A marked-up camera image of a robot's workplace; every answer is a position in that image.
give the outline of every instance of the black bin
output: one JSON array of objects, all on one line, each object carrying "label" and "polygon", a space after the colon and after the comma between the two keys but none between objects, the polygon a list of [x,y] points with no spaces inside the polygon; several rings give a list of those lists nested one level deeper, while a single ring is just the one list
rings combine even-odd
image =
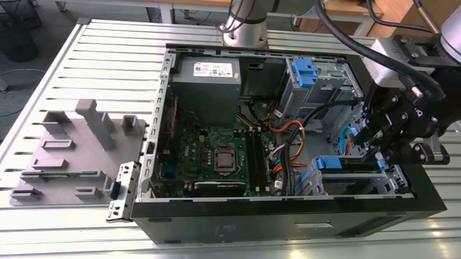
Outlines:
[{"label": "black bin", "polygon": [[15,62],[30,61],[39,55],[27,26],[8,13],[0,13],[0,52]]},{"label": "black bin", "polygon": [[30,29],[40,27],[42,20],[35,9],[36,0],[0,0],[0,5],[7,14],[19,17]]}]

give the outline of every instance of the side panel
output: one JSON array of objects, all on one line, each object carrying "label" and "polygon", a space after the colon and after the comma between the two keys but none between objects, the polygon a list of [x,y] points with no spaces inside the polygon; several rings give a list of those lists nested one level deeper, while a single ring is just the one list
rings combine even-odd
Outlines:
[{"label": "side panel", "polygon": [[221,243],[365,236],[409,217],[389,213],[330,213],[134,220],[155,243]]}]

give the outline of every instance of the aluminum table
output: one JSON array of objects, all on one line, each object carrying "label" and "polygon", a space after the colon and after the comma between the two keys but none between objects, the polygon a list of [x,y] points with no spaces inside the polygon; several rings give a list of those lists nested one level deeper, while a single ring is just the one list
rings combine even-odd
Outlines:
[{"label": "aluminum table", "polygon": [[[366,45],[373,39],[356,38]],[[449,166],[428,166],[448,211],[402,223],[365,238],[226,244],[155,245],[134,223],[106,223],[106,206],[26,208],[10,205],[39,144],[47,111],[71,112],[79,98],[98,100],[111,118],[150,120],[166,43],[221,45],[213,27],[92,20],[78,24],[0,145],[0,256],[130,258],[460,258],[461,138],[449,129],[441,141]],[[330,35],[269,32],[278,50],[353,53]]]}]

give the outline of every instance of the metal bracket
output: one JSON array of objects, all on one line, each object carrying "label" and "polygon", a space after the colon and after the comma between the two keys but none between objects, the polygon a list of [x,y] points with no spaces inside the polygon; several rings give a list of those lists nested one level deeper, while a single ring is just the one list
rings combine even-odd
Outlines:
[{"label": "metal bracket", "polygon": [[434,134],[429,138],[422,139],[422,142],[428,144],[428,146],[432,149],[432,153],[434,155],[434,161],[441,161],[444,160],[444,155],[441,153],[441,144],[440,144],[440,139],[438,135]]},{"label": "metal bracket", "polygon": [[116,197],[116,200],[111,201],[108,205],[107,223],[132,222],[130,217],[141,168],[142,165],[138,162],[120,165],[116,180],[111,186],[111,190],[115,192],[111,196]]}]

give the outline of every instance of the ram slot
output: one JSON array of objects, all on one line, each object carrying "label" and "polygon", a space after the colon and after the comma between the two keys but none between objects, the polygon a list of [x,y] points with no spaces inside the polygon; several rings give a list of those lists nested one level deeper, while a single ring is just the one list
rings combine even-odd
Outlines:
[{"label": "ram slot", "polygon": [[250,188],[253,190],[258,187],[258,177],[257,177],[257,163],[255,163],[255,154],[254,154],[254,132],[247,131],[245,133],[245,141],[246,141],[246,160],[247,160],[247,168],[249,168],[249,175],[250,175]]},{"label": "ram slot", "polygon": [[267,189],[267,176],[266,176],[266,166],[265,166],[265,147],[261,141],[261,132],[254,134],[254,153],[257,162],[257,177],[259,190],[263,192]]}]

